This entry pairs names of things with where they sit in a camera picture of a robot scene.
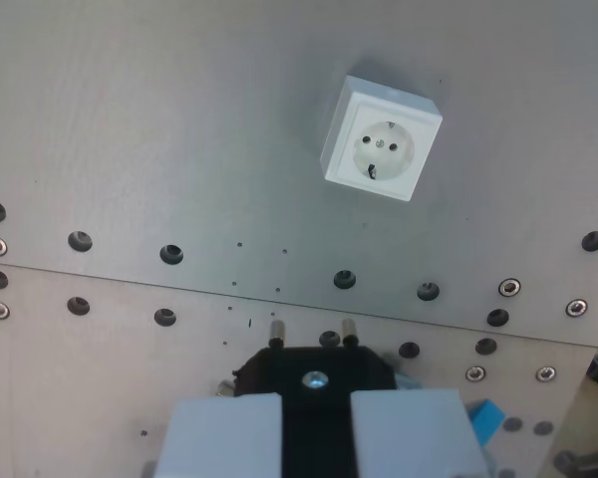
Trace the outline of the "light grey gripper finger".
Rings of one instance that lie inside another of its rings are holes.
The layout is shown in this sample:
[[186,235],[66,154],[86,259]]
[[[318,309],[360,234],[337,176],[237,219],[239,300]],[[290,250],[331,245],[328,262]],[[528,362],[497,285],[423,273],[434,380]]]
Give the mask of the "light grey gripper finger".
[[280,477],[282,399],[276,393],[180,402],[156,477]]
[[488,465],[455,389],[351,394],[361,477],[487,477]]

